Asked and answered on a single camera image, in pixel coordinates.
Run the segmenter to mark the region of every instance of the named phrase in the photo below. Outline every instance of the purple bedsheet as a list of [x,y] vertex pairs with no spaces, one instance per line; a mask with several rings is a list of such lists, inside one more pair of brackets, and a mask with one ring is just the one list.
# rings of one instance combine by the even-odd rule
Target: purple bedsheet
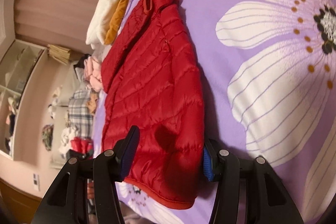
[[[122,26],[138,1],[130,0]],[[336,192],[335,6],[180,0],[203,73],[206,133],[237,156],[268,159],[309,224]],[[97,112],[95,129],[102,130],[103,104]],[[117,188],[122,201],[158,224],[208,223],[215,198],[214,185],[205,184],[194,206],[179,211],[132,185]]]
[[103,127],[105,124],[105,98],[106,93],[101,90],[99,93],[99,99],[98,99],[98,106],[95,113],[95,120],[93,124],[93,146],[94,146],[94,153],[93,157],[96,158],[101,153],[101,138],[102,138],[102,132]]

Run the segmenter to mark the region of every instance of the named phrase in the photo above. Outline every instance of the flower center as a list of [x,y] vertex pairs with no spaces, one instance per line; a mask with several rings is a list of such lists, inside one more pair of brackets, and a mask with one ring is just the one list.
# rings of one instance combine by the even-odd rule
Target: flower center
[[320,9],[320,15],[315,15],[314,20],[317,23],[317,28],[321,32],[321,37],[324,41],[322,51],[324,54],[330,54],[336,51],[336,13],[333,8],[326,5],[324,9]]

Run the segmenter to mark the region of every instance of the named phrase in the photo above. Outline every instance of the wall outlet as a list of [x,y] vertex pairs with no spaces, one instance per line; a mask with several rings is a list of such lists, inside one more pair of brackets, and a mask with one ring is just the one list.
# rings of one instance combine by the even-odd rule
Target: wall outlet
[[33,174],[33,184],[36,191],[40,191],[40,177],[38,174]]

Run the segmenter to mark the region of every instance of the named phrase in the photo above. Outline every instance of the white cabinet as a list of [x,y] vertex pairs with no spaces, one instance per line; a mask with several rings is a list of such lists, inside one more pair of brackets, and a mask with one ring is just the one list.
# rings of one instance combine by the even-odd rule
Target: white cabinet
[[5,157],[20,159],[20,135],[47,59],[44,47],[15,40],[0,61],[0,154]]

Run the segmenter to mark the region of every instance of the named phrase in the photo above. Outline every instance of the white fleece blanket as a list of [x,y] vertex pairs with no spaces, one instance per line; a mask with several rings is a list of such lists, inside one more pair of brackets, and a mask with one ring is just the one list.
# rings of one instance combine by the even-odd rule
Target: white fleece blanket
[[87,30],[86,44],[93,49],[98,43],[104,44],[106,33],[109,30],[110,20],[114,11],[111,10],[117,0],[99,0],[94,15]]

